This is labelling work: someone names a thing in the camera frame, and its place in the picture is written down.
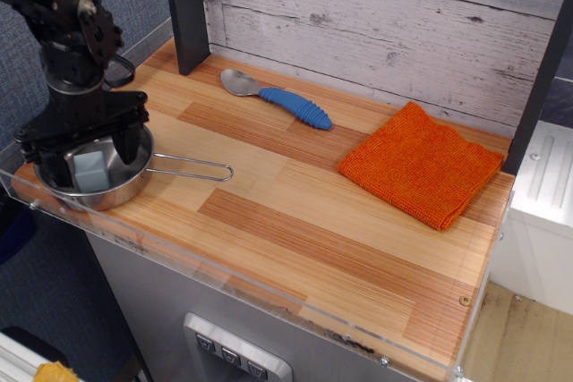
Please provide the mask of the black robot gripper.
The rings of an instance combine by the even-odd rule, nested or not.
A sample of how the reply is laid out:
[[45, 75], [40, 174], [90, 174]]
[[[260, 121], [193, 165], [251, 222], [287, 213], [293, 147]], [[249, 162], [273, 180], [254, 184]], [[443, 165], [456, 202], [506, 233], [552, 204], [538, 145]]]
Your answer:
[[141, 128], [149, 120], [148, 97], [141, 91], [105, 90], [104, 83], [101, 72], [82, 85], [48, 74], [47, 106], [15, 132], [24, 160], [41, 161], [55, 188], [73, 187], [66, 151], [83, 143], [110, 137], [125, 165], [137, 157]]

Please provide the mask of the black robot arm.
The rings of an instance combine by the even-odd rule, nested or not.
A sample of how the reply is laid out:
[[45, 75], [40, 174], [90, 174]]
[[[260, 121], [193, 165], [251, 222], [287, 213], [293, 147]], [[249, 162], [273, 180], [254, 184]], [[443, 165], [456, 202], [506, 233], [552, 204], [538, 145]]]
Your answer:
[[47, 107], [15, 133], [28, 162], [42, 167], [58, 188], [73, 184], [64, 156], [81, 144], [109, 138], [121, 160], [136, 158], [149, 119], [146, 94], [124, 91], [128, 76], [108, 81], [107, 67], [133, 65], [118, 55], [122, 29], [101, 0], [2, 0], [26, 21], [40, 44], [49, 91]]

